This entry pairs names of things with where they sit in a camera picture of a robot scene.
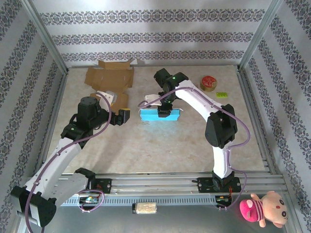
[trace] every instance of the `pink teddy bear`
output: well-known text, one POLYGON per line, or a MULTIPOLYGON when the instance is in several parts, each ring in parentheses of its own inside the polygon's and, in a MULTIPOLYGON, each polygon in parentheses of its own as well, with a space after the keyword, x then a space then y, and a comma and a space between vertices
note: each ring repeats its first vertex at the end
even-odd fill
POLYGON ((240 203, 240 211, 247 221, 259 222, 261 227, 266 226, 265 219, 279 228, 285 225, 288 219, 287 207, 278 193, 269 191, 262 199, 252 193, 251 198, 240 203))

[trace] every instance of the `beige tabletop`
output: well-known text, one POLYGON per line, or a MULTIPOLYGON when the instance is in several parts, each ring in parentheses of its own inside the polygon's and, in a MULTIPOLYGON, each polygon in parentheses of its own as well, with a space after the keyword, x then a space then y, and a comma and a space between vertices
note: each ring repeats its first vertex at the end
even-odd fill
MULTIPOLYGON (((173 108, 181 108, 178 121, 142 122, 137 104, 145 95, 161 91, 154 74, 163 67, 135 67, 133 87, 129 94, 131 117, 122 126, 109 125, 98 137, 89 140, 65 173, 84 167, 95 173, 119 172, 197 172, 212 171, 214 166, 212 146, 205 139, 204 119, 183 100, 175 100, 173 108)), ((240 170, 264 170, 254 131, 233 66, 165 67, 169 73, 183 72, 199 86, 206 75, 218 81, 214 91, 207 95, 221 104, 230 103, 235 114, 251 131, 250 142, 232 150, 231 164, 240 170), (228 98, 216 98, 216 92, 227 92, 228 98)), ((77 112, 77 105, 94 90, 84 84, 87 68, 72 68, 61 102, 52 136, 49 155, 56 147, 63 128, 77 112)), ((238 124, 234 144, 246 139, 245 130, 238 124)))

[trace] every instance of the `purple cable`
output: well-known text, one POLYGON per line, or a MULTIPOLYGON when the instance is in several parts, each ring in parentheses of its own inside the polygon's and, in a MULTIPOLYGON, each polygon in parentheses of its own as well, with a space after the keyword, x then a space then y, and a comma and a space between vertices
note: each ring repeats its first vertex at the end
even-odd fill
POLYGON ((242 189, 241 189, 241 191, 240 191, 238 197, 234 200, 234 202, 232 202, 232 203, 226 208, 226 210, 227 210, 227 209, 230 209, 230 208, 238 201, 238 199, 239 199, 240 196, 242 195, 242 192, 243 192, 243 190, 245 189, 246 182, 247 182, 247 175, 246 175, 246 173, 245 173, 244 171, 240 171, 240 170, 234 169, 234 168, 230 165, 230 162, 229 162, 230 151, 231 151, 232 148, 241 147, 241 146, 244 146, 245 144, 247 144, 247 143, 249 142, 250 138, 251 138, 251 133, 250 133, 250 131, 249 131, 247 125, 245 125, 243 121, 241 121, 240 119, 238 119, 235 115, 233 115, 233 114, 227 112, 226 110, 224 110, 224 109, 218 107, 217 105, 214 105, 213 102, 211 102, 209 99, 207 99, 201 92, 199 92, 198 90, 196 90, 196 89, 194 89, 194 88, 191 88, 191 87, 180 87, 180 88, 174 89, 174 90, 172 90, 172 91, 166 93, 165 95, 159 97, 158 99, 153 100, 153 101, 151 101, 151 102, 149 102, 149 103, 147 103, 147 104, 145 104, 145 105, 142 105, 143 103, 146 102, 146 101, 144 100, 144 101, 142 101, 142 102, 140 102, 140 103, 138 104, 138 108, 139 108, 139 109, 146 108, 146 107, 148 107, 149 105, 151 105, 151 104, 153 104, 153 103, 155 103, 155 102, 157 102, 157 101, 159 101, 159 100, 161 100, 161 99, 163 99, 163 98, 169 96, 170 94, 172 94, 172 93, 174 93, 174 92, 176 92, 176 91, 178 91, 178 90, 188 90, 188 91, 192 91, 192 92, 196 93, 199 97, 201 97, 203 100, 205 100, 205 101, 206 101, 208 104, 210 104, 213 108, 216 108, 217 110, 219 110, 219 111, 225 113, 226 115, 232 117, 233 119, 235 119, 235 120, 236 120, 237 122, 239 122, 239 123, 244 127, 244 129, 246 130, 247 139, 246 139, 244 142, 242 142, 242 143, 229 146, 229 147, 228 147, 228 151, 227 151, 227 153, 226 153, 227 166, 230 167, 233 171, 235 171, 235 172, 240 172, 240 173, 242 173, 242 174, 245 176, 245 182, 244 182, 244 184, 243 184, 243 187, 242 187, 242 189))
POLYGON ((41 179, 43 173, 46 171, 46 169, 49 167, 49 165, 53 162, 53 160, 54 160, 57 156, 59 156, 64 150, 68 149, 68 148, 71 147, 72 145, 75 145, 75 144, 77 144, 77 143, 80 143, 80 142, 83 142, 83 141, 86 141, 86 140, 90 140, 91 138, 94 138, 94 137, 100 135, 103 131, 105 131, 105 129, 107 129, 107 127, 108 127, 108 125, 109 125, 109 123, 110 123, 111 115, 112 115, 112 114, 111 114, 110 103, 109 103, 109 101, 107 100, 107 98, 106 98, 103 94, 101 94, 101 93, 99 93, 99 92, 97 92, 96 94, 99 95, 99 96, 101 96, 101 97, 106 101, 106 103, 107 103, 107 105, 108 105, 108 111, 109 111, 108 121, 107 121, 107 123, 105 124, 105 126, 104 126, 98 133, 96 133, 96 134, 94 134, 94 135, 92 135, 92 136, 83 138, 83 139, 79 139, 79 140, 74 141, 74 142, 72 142, 72 143, 69 143, 68 145, 66 145, 66 146, 64 146, 63 148, 61 148, 55 155, 53 155, 53 157, 52 157, 52 158, 45 164, 45 166, 42 168, 42 170, 41 170, 41 172, 39 173, 39 175, 38 175, 36 181, 34 182, 34 185, 33 185, 32 189, 31 189, 31 191, 29 192, 29 195, 28 195, 28 198, 27 198, 27 201, 26 201, 26 206, 25 206, 25 221, 26 221, 26 226, 27 226, 27 228, 28 228, 28 231, 29 231, 30 233, 34 233, 33 230, 32 230, 31 227, 30 227, 30 222, 29 222, 29 213, 28 213, 28 211, 29 211, 30 200, 31 200, 31 197, 32 197, 33 194, 34 194, 35 187, 38 185, 38 183, 39 183, 39 181, 40 181, 40 179, 41 179))
POLYGON ((78 193, 86 193, 86 192, 98 192, 98 193, 102 194, 102 196, 103 196, 101 202, 100 202, 98 205, 96 205, 94 208, 90 209, 90 210, 85 210, 85 209, 83 208, 84 204, 82 204, 81 207, 79 206, 79 208, 80 208, 83 212, 89 212, 89 213, 90 213, 90 212, 96 210, 98 207, 100 207, 101 204, 103 204, 103 202, 104 202, 104 200, 105 200, 105 193, 104 193, 102 190, 98 190, 98 189, 85 189, 85 190, 82 190, 82 191, 80 191, 80 192, 78 192, 78 193))

